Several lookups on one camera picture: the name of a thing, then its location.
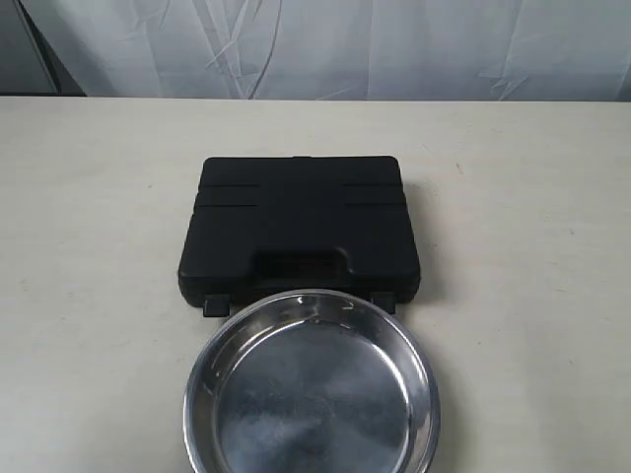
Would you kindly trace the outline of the black plastic tool case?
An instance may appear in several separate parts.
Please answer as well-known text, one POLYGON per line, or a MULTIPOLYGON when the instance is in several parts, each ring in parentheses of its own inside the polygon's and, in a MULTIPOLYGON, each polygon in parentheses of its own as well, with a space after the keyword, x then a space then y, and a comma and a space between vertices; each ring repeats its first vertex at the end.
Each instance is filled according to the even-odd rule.
POLYGON ((177 281, 209 317, 305 289, 411 302, 421 267, 397 159, 207 159, 177 281))

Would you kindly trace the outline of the round stainless steel tray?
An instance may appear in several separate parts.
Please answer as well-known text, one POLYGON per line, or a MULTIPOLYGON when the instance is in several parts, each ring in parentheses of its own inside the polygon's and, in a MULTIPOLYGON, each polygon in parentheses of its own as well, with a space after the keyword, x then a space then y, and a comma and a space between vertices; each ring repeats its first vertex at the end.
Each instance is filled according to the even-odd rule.
POLYGON ((232 315, 187 380, 196 472, 426 472, 441 405, 428 358, 393 315, 330 290, 232 315))

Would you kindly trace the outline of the white wrinkled backdrop curtain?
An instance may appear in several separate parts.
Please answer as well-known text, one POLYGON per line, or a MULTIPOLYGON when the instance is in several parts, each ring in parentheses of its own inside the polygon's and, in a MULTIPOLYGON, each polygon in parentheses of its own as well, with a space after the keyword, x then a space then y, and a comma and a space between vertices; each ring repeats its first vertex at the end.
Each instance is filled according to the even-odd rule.
POLYGON ((5 95, 628 101, 626 1, 5 1, 5 95))

